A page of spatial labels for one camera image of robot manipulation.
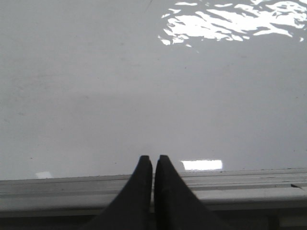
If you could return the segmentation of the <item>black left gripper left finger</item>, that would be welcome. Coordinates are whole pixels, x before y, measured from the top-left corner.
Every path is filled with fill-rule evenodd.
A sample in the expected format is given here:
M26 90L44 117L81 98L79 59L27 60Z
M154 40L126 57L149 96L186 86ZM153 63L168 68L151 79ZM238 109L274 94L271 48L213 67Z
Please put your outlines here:
M146 230L152 192L153 167L149 156L140 156L138 164L116 198L82 230Z

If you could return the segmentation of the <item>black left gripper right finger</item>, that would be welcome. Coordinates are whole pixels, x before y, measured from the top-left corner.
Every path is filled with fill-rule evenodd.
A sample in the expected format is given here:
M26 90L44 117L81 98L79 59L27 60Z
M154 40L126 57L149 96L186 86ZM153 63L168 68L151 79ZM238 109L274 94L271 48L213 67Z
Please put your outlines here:
M154 211L159 230L232 229L194 195L166 155L156 166Z

